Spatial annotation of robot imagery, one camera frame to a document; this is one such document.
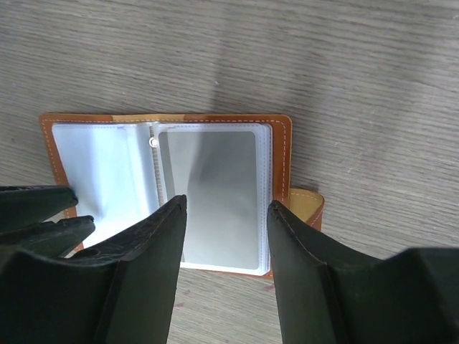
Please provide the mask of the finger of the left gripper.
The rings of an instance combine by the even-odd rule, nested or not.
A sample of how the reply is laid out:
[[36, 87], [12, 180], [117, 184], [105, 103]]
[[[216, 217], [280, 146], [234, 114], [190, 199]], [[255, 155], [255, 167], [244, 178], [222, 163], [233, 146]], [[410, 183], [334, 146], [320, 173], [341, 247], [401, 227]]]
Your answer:
[[92, 216], [78, 216], [1, 234], [1, 246], [19, 247], [45, 257], [66, 257], [94, 231]]
[[76, 204], [67, 186], [2, 186], [1, 233], [41, 223]]

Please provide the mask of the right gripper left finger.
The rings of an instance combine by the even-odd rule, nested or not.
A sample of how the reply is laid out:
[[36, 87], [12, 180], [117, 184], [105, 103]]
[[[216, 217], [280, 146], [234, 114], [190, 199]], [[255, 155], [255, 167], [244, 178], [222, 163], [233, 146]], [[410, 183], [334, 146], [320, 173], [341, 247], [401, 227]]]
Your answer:
[[3, 343], [165, 343], [186, 197], [69, 259], [1, 248]]

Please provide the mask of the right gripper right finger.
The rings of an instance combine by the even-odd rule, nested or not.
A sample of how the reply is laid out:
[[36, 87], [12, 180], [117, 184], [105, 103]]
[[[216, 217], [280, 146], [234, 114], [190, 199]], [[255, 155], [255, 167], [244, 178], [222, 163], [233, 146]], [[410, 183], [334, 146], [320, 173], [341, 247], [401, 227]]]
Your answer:
[[456, 343], [458, 250], [351, 249], [278, 201], [268, 241], [284, 343]]

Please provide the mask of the brown leather card holder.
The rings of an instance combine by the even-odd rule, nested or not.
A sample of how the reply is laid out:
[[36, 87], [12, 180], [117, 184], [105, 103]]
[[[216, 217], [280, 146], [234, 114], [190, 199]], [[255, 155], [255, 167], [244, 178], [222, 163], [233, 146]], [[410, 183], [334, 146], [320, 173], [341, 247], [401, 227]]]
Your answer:
[[182, 250], [181, 268], [271, 277], [268, 206], [273, 201], [315, 229], [321, 227], [323, 197], [290, 185], [293, 124], [285, 115], [50, 113], [39, 123], [56, 182], [69, 186], [77, 197], [70, 214], [95, 220], [96, 229], [84, 240], [85, 247], [115, 236], [181, 196], [166, 192], [158, 136], [169, 131], [255, 135], [260, 266], [236, 269], [185, 263]]

